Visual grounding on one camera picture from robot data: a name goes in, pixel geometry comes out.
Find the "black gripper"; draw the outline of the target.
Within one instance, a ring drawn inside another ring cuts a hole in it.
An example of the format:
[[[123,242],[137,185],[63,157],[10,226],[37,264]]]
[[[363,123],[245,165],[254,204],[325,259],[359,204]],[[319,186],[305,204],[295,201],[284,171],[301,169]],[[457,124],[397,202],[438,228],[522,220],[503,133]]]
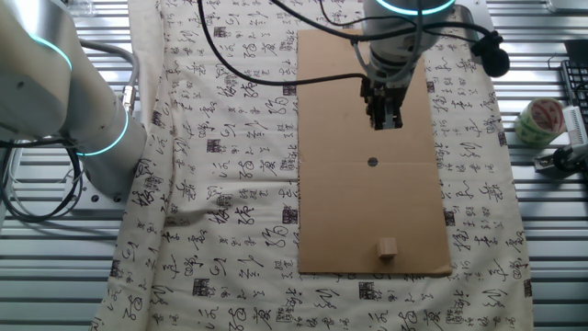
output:
[[[373,130],[400,129],[403,126],[401,118],[401,105],[405,99],[405,82],[388,82],[383,83],[369,77],[364,77],[361,81],[360,96],[367,104],[366,113],[369,116],[370,126]],[[385,123],[384,115],[377,101],[387,101],[385,103]]]

